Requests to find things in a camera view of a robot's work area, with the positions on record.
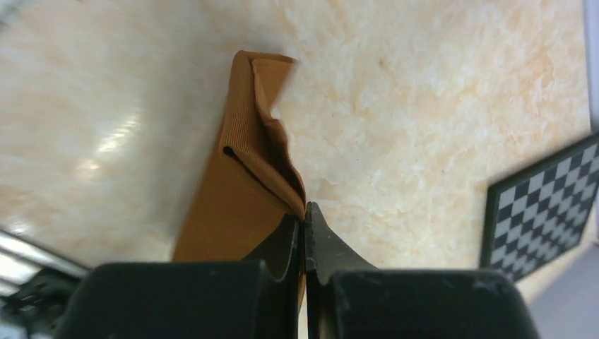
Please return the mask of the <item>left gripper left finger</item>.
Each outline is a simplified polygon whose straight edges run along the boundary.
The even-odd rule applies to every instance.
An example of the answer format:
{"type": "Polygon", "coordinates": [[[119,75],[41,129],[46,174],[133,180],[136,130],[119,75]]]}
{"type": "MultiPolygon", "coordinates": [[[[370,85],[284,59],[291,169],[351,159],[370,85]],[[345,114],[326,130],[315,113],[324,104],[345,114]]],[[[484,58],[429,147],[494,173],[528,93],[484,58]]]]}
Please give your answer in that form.
{"type": "Polygon", "coordinates": [[[296,338],[300,222],[239,261],[109,263],[71,298],[58,338],[296,338]]]}

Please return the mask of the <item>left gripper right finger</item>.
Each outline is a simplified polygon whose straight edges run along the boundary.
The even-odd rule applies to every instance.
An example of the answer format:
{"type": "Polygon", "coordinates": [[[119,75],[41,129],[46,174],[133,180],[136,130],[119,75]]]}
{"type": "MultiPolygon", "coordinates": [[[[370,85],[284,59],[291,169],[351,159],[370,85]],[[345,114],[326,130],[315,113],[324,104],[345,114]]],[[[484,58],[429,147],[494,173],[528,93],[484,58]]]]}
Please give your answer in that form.
{"type": "Polygon", "coordinates": [[[310,338],[537,338],[522,296],[490,270],[380,269],[310,202],[304,220],[310,338]]]}

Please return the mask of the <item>brown cloth napkin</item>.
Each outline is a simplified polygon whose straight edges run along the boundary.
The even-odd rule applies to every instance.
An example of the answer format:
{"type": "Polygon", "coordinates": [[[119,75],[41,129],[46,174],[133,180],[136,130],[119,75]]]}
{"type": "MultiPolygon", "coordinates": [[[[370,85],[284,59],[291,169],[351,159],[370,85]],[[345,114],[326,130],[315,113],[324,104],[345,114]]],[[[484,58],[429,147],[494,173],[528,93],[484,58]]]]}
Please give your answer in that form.
{"type": "Polygon", "coordinates": [[[174,262],[240,260],[284,215],[304,217],[304,184],[285,129],[272,115],[294,65],[282,54],[235,54],[222,122],[175,242],[174,262]]]}

